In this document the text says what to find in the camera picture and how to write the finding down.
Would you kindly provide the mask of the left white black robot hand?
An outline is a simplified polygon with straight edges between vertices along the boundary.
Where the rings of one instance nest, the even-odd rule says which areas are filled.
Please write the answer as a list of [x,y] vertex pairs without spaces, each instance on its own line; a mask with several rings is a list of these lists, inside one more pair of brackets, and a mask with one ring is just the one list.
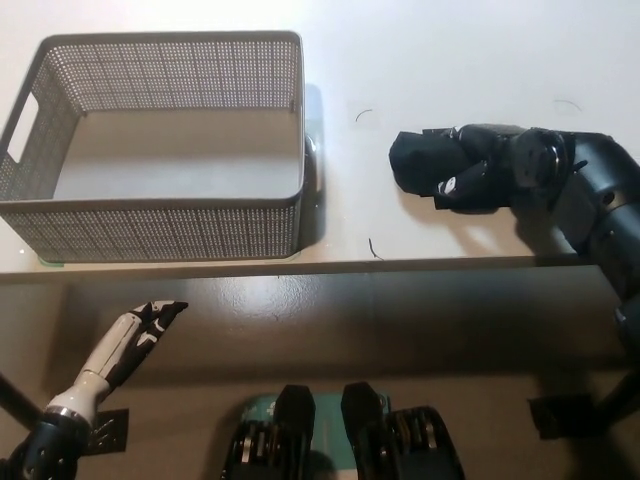
[[187,308],[183,301],[152,301],[120,315],[98,342],[72,386],[56,395],[45,412],[93,425],[99,405],[133,374]]

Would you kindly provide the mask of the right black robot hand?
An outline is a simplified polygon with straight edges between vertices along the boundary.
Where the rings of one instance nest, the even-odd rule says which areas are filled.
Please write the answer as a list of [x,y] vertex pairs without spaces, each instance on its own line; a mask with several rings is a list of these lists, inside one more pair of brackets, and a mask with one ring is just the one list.
[[479,213],[508,206],[516,187],[507,147],[524,131],[524,127],[504,124],[467,124],[434,130],[461,149],[466,160],[464,167],[458,167],[435,187],[435,207]]

